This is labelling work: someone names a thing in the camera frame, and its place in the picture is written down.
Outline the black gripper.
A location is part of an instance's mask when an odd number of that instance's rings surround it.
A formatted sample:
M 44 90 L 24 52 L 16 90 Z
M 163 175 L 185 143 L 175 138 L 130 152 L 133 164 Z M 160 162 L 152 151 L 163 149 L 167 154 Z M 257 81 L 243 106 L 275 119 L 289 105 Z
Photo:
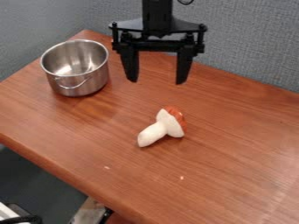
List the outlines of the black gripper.
M 173 0 L 142 0 L 140 18 L 112 22 L 112 48 L 120 53 L 125 77 L 138 77 L 138 51 L 175 52 L 176 84 L 187 81 L 193 54 L 204 53 L 205 24 L 173 16 Z

